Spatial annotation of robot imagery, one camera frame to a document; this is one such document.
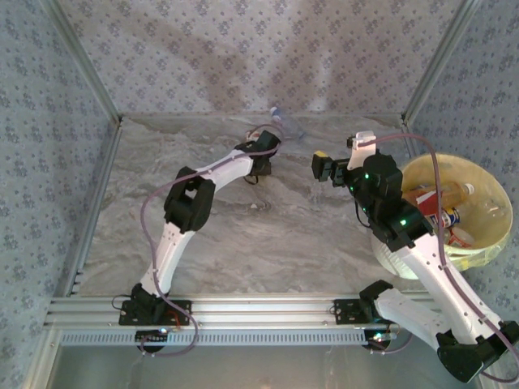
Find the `black right controller board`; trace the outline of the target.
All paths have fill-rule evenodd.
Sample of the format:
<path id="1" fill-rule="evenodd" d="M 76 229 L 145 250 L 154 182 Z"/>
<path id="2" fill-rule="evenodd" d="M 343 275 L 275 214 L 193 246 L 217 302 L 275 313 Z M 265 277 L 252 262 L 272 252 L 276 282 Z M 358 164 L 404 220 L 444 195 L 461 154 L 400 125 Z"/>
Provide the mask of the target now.
<path id="1" fill-rule="evenodd" d="M 391 331 L 366 329 L 364 331 L 366 344 L 363 347 L 373 353 L 386 353 L 389 345 L 397 338 Z"/>

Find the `black controller board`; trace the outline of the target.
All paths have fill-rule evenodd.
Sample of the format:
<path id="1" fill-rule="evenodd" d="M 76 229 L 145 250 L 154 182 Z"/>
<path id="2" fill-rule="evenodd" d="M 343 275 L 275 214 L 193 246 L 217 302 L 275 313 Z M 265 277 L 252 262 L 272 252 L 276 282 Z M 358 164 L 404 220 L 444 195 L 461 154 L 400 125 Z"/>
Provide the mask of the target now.
<path id="1" fill-rule="evenodd" d="M 363 347 L 373 353 L 386 353 L 389 345 L 397 338 L 391 331 L 366 329 L 364 331 L 366 344 Z"/>
<path id="2" fill-rule="evenodd" d="M 134 339 L 142 353 L 153 354 L 165 347 L 168 335 L 168 331 L 161 328 L 158 330 L 137 331 Z"/>

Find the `black left controller board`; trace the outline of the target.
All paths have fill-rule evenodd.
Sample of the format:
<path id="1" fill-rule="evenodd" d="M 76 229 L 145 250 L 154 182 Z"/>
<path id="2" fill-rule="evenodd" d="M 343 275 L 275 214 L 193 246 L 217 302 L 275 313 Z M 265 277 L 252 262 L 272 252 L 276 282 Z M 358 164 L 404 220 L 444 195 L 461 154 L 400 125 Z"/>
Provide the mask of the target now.
<path id="1" fill-rule="evenodd" d="M 165 347 L 168 335 L 168 331 L 161 328 L 158 330 L 137 331 L 134 339 L 142 353 L 153 354 Z"/>

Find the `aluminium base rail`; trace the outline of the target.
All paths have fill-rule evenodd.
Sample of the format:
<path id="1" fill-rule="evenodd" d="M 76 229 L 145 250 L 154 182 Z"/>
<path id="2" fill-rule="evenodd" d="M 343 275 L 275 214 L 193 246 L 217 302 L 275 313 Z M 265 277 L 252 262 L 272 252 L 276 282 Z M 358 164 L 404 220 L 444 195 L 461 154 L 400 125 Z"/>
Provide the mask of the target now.
<path id="1" fill-rule="evenodd" d="M 340 295 L 300 293 L 179 296 L 192 302 L 201 329 L 320 329 L 336 326 L 332 304 Z M 46 327 L 100 329 L 118 326 L 121 297 L 56 297 Z"/>

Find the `clear crushed water bottle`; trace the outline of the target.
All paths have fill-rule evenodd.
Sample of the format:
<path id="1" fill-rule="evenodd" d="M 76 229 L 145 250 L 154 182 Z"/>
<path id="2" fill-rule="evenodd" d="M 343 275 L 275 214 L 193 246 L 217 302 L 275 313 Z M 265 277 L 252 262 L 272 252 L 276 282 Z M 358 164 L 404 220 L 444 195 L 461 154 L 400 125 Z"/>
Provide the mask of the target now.
<path id="1" fill-rule="evenodd" d="M 274 106 L 270 110 L 272 121 L 281 130 L 287 140 L 300 141 L 305 136 L 302 126 L 284 111 Z"/>

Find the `white bin with yellow bag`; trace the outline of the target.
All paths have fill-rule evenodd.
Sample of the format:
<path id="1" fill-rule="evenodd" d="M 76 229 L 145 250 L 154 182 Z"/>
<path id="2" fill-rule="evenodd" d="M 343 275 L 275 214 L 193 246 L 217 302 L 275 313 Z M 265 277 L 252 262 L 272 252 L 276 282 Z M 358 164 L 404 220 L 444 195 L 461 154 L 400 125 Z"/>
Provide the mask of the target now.
<path id="1" fill-rule="evenodd" d="M 475 240 L 470 248 L 457 248 L 447 244 L 449 230 L 444 228 L 444 250 L 459 271 L 472 267 L 482 267 L 493 260 L 505 247 L 513 225 L 513 208 L 510 200 L 498 181 L 484 168 L 475 163 L 449 154 L 437 154 L 440 170 L 440 185 L 445 182 L 470 183 L 475 187 L 462 206 L 463 217 L 459 227 L 468 232 Z M 432 158 L 419 156 L 408 162 L 402 169 L 402 191 L 417 187 L 434 185 Z M 426 216 L 435 233 L 438 232 L 435 215 Z M 418 277 L 406 266 L 396 253 L 392 253 L 377 238 L 371 236 L 371 245 L 379 263 L 395 276 L 408 280 Z"/>

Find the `aluminium frame post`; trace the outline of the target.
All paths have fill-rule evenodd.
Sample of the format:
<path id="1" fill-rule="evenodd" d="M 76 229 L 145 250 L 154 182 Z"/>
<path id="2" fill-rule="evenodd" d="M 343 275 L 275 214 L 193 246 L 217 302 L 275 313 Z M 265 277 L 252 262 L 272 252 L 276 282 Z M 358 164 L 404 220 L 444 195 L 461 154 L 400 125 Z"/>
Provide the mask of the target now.
<path id="1" fill-rule="evenodd" d="M 66 16 L 58 0 L 38 0 L 43 7 L 45 13 L 49 16 L 52 25 L 62 38 L 69 54 L 75 61 L 80 73 L 84 77 L 88 86 L 91 88 L 101 108 L 105 112 L 109 121 L 118 126 L 121 118 L 113 103 L 108 90 L 102 83 L 92 60 L 88 56 L 86 49 L 83 47 L 81 40 L 76 33 L 73 25 Z"/>
<path id="2" fill-rule="evenodd" d="M 461 0 L 438 44 L 426 71 L 418 82 L 409 104 L 402 112 L 401 120 L 405 128 L 410 128 L 426 103 L 432 88 L 441 76 L 459 41 L 468 28 L 470 21 L 482 5 L 483 0 Z"/>

